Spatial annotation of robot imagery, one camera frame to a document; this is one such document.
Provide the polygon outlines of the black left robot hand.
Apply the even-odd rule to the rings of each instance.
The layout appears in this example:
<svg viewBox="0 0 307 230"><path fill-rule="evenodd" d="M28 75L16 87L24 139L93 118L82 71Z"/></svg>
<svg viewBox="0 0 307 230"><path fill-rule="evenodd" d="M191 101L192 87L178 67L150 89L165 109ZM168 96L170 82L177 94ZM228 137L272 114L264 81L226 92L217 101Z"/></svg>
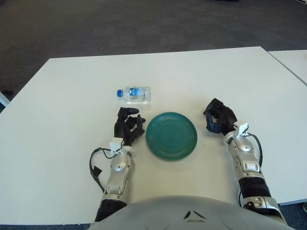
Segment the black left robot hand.
<svg viewBox="0 0 307 230"><path fill-rule="evenodd" d="M145 133L142 125L146 119L139 114L139 109L121 107L114 126L114 137L122 138L124 146L132 143Z"/></svg>

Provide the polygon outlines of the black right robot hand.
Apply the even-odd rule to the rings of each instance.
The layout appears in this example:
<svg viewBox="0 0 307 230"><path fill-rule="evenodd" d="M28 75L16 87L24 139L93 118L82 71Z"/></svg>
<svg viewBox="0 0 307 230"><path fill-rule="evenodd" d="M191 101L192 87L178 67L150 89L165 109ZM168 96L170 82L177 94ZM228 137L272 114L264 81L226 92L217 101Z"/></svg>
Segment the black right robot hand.
<svg viewBox="0 0 307 230"><path fill-rule="evenodd" d="M205 115L206 128L209 132L221 133L225 136L235 130L234 123L237 121L237 118L234 112L218 99L212 99L203 114Z"/></svg>

